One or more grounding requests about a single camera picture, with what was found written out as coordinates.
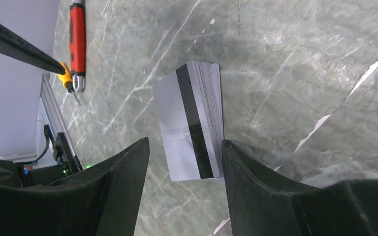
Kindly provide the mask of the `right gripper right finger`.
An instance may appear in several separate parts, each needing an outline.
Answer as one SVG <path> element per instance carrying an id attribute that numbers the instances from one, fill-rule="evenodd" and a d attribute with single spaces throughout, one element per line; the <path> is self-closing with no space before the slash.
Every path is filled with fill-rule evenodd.
<path id="1" fill-rule="evenodd" d="M 257 162 L 230 140 L 222 162 L 235 236 L 378 236 L 378 179 L 316 188 Z"/>

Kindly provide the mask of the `aluminium frame rail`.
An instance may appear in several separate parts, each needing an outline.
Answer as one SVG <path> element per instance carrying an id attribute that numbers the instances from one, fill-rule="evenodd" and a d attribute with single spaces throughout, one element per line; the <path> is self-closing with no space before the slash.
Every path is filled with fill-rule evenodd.
<path id="1" fill-rule="evenodd" d="M 49 83 L 50 75 L 42 74 L 40 97 L 38 100 L 38 115 L 37 115 L 37 130 L 36 130 L 36 152 L 37 156 L 43 153 L 46 146 L 46 139 L 44 136 L 44 126 L 48 125 L 51 130 L 51 137 L 55 140 L 57 134 L 62 132 L 68 143 L 68 148 L 73 155 L 73 167 L 77 170 L 83 170 L 77 153 L 71 141 L 67 126 L 63 119 L 59 105 L 56 101 L 55 95 Z"/>

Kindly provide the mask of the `yellow handled screwdriver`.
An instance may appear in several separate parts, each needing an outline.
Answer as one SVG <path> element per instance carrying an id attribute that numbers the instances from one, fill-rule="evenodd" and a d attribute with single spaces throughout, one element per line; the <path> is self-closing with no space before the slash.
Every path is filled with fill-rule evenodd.
<path id="1" fill-rule="evenodd" d="M 81 103 L 75 94 L 75 90 L 73 87 L 73 78 L 71 76 L 71 73 L 69 72 L 67 66 L 63 62 L 60 62 L 60 65 L 64 69 L 64 74 L 58 74 L 58 78 L 61 81 L 62 86 L 67 90 L 68 93 L 72 94 L 75 102 L 80 106 Z"/>

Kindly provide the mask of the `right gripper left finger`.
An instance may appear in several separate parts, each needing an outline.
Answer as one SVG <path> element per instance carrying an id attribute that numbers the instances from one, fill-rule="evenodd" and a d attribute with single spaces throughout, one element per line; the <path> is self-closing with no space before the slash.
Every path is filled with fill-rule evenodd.
<path id="1" fill-rule="evenodd" d="M 150 143 L 48 185 L 23 187 L 15 163 L 0 160 L 0 236 L 131 236 Z"/>

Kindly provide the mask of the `silver credit card stack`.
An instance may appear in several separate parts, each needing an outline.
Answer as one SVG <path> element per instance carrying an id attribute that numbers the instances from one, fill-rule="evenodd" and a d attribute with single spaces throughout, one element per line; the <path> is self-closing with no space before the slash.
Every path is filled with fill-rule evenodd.
<path id="1" fill-rule="evenodd" d="M 171 180 L 222 181 L 219 64 L 188 61 L 152 89 Z"/>

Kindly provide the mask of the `red adjustable wrench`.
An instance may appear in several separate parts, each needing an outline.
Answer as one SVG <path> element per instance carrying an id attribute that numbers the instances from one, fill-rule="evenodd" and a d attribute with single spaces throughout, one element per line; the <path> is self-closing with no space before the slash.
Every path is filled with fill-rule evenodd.
<path id="1" fill-rule="evenodd" d="M 73 0 L 69 6 L 69 52 L 70 72 L 75 92 L 86 87 L 86 18 L 85 2 Z"/>

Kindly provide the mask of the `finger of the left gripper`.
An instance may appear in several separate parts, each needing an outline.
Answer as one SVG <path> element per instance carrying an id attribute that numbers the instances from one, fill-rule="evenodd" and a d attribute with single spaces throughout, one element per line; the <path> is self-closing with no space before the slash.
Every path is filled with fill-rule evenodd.
<path id="1" fill-rule="evenodd" d="M 49 72 L 65 73 L 65 68 L 58 61 L 2 24 L 0 24 L 0 54 Z"/>

